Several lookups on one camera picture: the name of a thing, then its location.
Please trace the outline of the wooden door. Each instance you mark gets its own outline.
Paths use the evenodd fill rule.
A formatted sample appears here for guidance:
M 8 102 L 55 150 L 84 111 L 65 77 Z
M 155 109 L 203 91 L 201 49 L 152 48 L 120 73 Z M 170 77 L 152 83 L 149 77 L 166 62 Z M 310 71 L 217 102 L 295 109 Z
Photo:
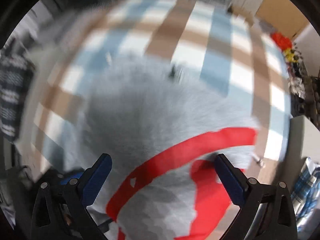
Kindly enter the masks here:
M 263 0 L 255 16 L 294 41 L 312 31 L 309 20 L 290 0 Z

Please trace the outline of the dark knitted patterned garment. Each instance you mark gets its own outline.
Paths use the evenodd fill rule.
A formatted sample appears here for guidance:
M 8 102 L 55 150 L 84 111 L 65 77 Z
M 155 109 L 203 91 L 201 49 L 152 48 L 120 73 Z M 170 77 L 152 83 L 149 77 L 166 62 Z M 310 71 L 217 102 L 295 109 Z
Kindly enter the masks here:
M 21 55 L 1 56 L 1 133 L 14 143 L 20 133 L 21 118 L 35 67 Z

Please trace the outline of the blue plaid cloth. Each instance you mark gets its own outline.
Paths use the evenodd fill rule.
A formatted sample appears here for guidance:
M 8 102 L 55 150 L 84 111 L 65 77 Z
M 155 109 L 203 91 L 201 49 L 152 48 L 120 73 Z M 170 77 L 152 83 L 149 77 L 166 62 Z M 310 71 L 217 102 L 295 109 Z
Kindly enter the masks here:
M 293 186 L 291 200 L 298 239 L 309 239 L 319 225 L 319 164 L 310 157 L 304 161 Z

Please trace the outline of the orange red toy pile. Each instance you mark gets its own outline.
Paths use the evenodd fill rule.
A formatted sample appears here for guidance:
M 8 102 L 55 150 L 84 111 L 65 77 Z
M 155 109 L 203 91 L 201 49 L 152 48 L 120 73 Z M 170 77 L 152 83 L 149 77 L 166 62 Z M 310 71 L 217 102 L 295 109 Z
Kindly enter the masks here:
M 280 32 L 274 32 L 270 35 L 270 38 L 275 42 L 275 44 L 280 48 L 281 51 L 292 48 L 292 41 L 284 36 Z

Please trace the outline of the grey hoodie with red print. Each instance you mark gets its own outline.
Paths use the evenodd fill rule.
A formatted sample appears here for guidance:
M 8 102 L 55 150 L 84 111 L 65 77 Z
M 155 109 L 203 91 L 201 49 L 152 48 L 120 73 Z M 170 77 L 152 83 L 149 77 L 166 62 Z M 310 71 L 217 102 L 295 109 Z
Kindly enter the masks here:
M 192 70 L 118 57 L 93 79 L 77 153 L 112 170 L 92 206 L 112 219 L 108 239 L 206 239 L 231 201 L 213 167 L 218 153 L 246 170 L 257 120 Z

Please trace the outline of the grey storage box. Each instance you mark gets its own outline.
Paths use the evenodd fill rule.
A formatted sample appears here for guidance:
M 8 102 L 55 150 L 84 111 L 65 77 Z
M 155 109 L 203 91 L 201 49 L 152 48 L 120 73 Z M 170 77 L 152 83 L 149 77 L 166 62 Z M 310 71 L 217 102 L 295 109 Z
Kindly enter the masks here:
M 319 130 L 302 115 L 290 120 L 289 140 L 281 174 L 281 180 L 290 191 L 307 157 L 319 163 Z

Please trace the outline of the metal shelf rack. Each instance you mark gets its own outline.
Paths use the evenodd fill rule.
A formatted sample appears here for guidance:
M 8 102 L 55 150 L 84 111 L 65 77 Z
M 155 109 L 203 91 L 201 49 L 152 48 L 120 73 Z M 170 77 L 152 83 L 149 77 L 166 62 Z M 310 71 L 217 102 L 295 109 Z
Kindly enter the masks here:
M 303 115 L 310 121 L 317 122 L 319 117 L 318 78 L 308 74 L 304 58 L 298 49 L 287 50 L 285 59 L 289 74 L 292 116 Z

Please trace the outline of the checked bed cover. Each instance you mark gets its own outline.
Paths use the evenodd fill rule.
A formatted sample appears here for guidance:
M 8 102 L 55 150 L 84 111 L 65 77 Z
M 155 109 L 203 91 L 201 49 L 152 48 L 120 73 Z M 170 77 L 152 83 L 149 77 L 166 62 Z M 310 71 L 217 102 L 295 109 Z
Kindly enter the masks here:
M 196 0 L 121 0 L 83 11 L 57 38 L 51 30 L 40 37 L 47 44 L 30 53 L 37 74 L 16 144 L 35 174 L 51 164 L 44 148 L 62 147 L 90 79 L 110 57 L 128 53 L 186 66 L 257 117 L 255 152 L 266 167 L 252 165 L 248 174 L 275 178 L 289 137 L 287 66 L 274 41 L 242 17 Z

